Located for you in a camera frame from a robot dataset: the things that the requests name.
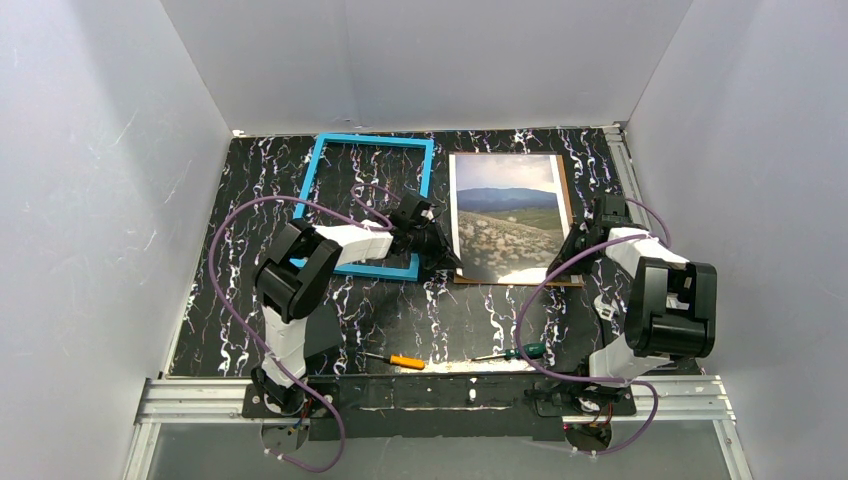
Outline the blue picture frame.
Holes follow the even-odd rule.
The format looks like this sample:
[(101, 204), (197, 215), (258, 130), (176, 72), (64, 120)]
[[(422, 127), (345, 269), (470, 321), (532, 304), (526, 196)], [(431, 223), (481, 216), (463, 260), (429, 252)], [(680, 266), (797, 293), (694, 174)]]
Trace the blue picture frame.
[[(424, 197), (429, 196), (435, 148), (435, 142), (433, 140), (394, 136), (321, 133), (316, 137), (315, 145), (309, 157), (308, 167), (300, 191), (300, 199), (306, 200), (310, 195), (320, 163), (320, 158), (326, 143), (363, 144), (372, 146), (423, 149), (424, 158), (420, 175), (419, 194)], [(418, 254), (412, 254), (410, 256), (409, 266), (405, 268), (352, 263), (339, 265), (335, 269), (335, 273), (340, 275), (371, 277), (384, 280), (417, 281), (419, 279), (420, 268), (420, 256)]]

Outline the yellow handled screwdriver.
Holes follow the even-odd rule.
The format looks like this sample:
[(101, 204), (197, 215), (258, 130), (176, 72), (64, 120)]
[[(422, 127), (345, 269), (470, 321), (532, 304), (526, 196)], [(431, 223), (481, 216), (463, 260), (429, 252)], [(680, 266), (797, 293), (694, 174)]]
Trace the yellow handled screwdriver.
[(423, 360), (399, 355), (381, 356), (371, 352), (364, 352), (363, 355), (366, 358), (378, 360), (384, 364), (397, 366), (404, 369), (422, 371), (427, 366), (427, 364)]

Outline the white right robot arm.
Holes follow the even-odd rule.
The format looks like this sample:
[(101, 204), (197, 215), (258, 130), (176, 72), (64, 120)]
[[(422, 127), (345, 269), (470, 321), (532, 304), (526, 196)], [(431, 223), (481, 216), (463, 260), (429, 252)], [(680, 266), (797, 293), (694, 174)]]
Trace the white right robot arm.
[(583, 227), (570, 229), (549, 265), (549, 281), (583, 275), (605, 257), (632, 279), (623, 332), (588, 360), (588, 376), (602, 385), (626, 385), (675, 360), (705, 358), (716, 340), (716, 268), (673, 253), (633, 221), (632, 200), (597, 195)]

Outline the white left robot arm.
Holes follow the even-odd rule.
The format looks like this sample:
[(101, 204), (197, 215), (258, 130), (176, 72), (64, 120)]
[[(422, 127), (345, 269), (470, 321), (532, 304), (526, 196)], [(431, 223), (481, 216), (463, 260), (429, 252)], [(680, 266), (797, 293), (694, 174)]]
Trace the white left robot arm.
[(324, 301), (335, 269), (405, 253), (419, 255), (428, 270), (462, 266), (435, 221), (390, 230), (368, 220), (361, 226), (313, 226), (303, 219), (286, 225), (254, 276), (270, 347), (262, 364), (251, 370), (262, 400), (285, 415), (301, 408), (304, 392), (289, 375), (299, 380), (306, 375), (308, 317)]

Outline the black right arm base motor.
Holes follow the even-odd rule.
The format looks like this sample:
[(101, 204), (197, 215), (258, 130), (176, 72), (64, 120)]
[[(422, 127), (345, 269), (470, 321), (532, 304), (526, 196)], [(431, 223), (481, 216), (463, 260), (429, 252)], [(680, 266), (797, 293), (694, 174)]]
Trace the black right arm base motor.
[(543, 418), (587, 416), (607, 418), (637, 413), (630, 387), (542, 380), (524, 391), (535, 413)]

